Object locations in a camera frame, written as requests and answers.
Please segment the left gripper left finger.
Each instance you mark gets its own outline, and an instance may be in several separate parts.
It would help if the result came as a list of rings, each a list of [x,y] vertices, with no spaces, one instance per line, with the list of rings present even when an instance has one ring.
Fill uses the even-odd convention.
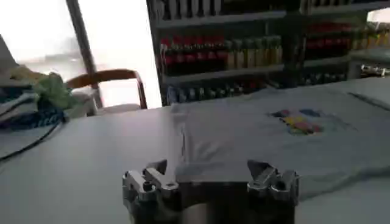
[[[179,196],[179,184],[165,176],[166,159],[149,163],[141,172],[128,170],[122,175],[122,195],[127,201],[156,201]]]

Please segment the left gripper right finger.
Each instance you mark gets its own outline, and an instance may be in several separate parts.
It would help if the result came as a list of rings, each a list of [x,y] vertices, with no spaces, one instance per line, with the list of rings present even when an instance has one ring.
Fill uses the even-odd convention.
[[[253,178],[247,183],[248,193],[275,201],[298,201],[299,176],[296,171],[280,172],[269,163],[255,160],[248,160],[247,166]]]

